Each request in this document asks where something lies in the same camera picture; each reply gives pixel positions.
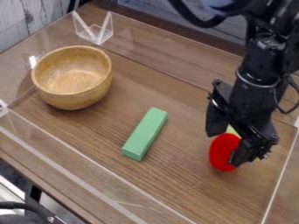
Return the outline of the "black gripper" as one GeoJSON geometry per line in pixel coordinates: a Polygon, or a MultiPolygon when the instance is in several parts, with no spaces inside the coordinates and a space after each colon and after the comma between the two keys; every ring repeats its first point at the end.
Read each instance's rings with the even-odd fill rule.
{"type": "Polygon", "coordinates": [[[208,95],[206,132],[215,137],[227,131],[228,125],[242,136],[230,154],[228,164],[239,167],[257,158],[263,159],[278,144],[279,135],[271,121],[275,110],[274,90],[281,77],[277,73],[236,71],[234,84],[215,79],[208,95]]]}

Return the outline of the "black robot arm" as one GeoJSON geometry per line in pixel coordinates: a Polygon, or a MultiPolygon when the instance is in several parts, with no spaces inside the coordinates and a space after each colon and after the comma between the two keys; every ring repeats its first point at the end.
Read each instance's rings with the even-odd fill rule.
{"type": "Polygon", "coordinates": [[[241,166],[271,153],[279,143],[274,112],[299,109],[299,0],[204,0],[223,17],[247,20],[247,46],[232,84],[212,82],[206,132],[215,137],[232,127],[241,142],[226,162],[241,166]]]}

